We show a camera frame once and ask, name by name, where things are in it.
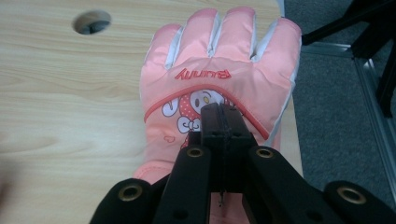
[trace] cartoon face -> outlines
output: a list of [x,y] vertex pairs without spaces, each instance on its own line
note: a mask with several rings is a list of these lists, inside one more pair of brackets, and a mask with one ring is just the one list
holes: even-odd
[[216,91],[210,91],[210,90],[195,91],[191,94],[190,97],[191,107],[198,114],[201,114],[201,108],[204,105],[208,105],[212,103],[224,104],[224,97],[218,94]]

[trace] table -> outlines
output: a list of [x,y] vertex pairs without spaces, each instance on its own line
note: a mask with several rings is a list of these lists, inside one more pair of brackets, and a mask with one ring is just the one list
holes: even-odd
[[[279,16],[274,0],[1,1],[0,223],[87,223],[109,189],[132,176],[145,146],[140,68],[154,32],[194,11],[257,11],[258,36]],[[103,10],[111,25],[74,30]],[[294,109],[282,153],[302,173]]]

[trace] red trim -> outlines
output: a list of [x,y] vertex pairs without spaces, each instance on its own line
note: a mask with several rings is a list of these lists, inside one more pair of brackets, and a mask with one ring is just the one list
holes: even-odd
[[212,90],[212,91],[218,91],[222,94],[224,94],[224,96],[226,98],[228,98],[229,100],[231,100],[231,102],[233,102],[238,109],[242,112],[242,114],[250,121],[250,123],[259,131],[260,135],[266,140],[269,137],[269,133],[262,127],[262,125],[257,121],[257,119],[253,116],[253,114],[250,113],[250,111],[248,111],[245,106],[235,97],[233,97],[229,92],[227,92],[226,90],[224,90],[223,88],[220,88],[218,86],[215,85],[210,85],[210,84],[201,84],[201,85],[197,85],[197,86],[193,86],[181,91],[177,91],[171,95],[168,95],[167,97],[163,98],[161,101],[157,102],[156,104],[152,105],[148,111],[145,114],[144,117],[144,121],[146,122],[146,120],[149,118],[149,116],[159,107],[163,106],[164,104],[166,104],[167,102],[170,102],[174,99],[176,99],[177,97],[187,94],[189,92],[193,92],[193,91],[199,91],[199,90]]

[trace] logo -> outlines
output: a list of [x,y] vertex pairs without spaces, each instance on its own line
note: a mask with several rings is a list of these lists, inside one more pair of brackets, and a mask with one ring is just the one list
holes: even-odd
[[175,76],[175,79],[190,80],[192,78],[198,78],[198,77],[212,77],[212,78],[218,78],[218,79],[228,79],[228,78],[231,78],[231,74],[228,72],[227,69],[225,69],[223,71],[215,72],[215,71],[208,71],[208,70],[189,71],[187,68],[184,68],[179,74],[177,74],[177,76]]

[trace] gray carpet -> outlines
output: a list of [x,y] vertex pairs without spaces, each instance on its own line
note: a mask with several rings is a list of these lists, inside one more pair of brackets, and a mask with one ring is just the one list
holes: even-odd
[[[306,34],[342,17],[350,3],[285,0],[286,18]],[[321,41],[352,44],[366,25],[356,24]],[[373,58],[380,74],[389,48]],[[293,99],[304,178],[318,189],[334,180],[354,182],[396,211],[353,60],[302,53]]]

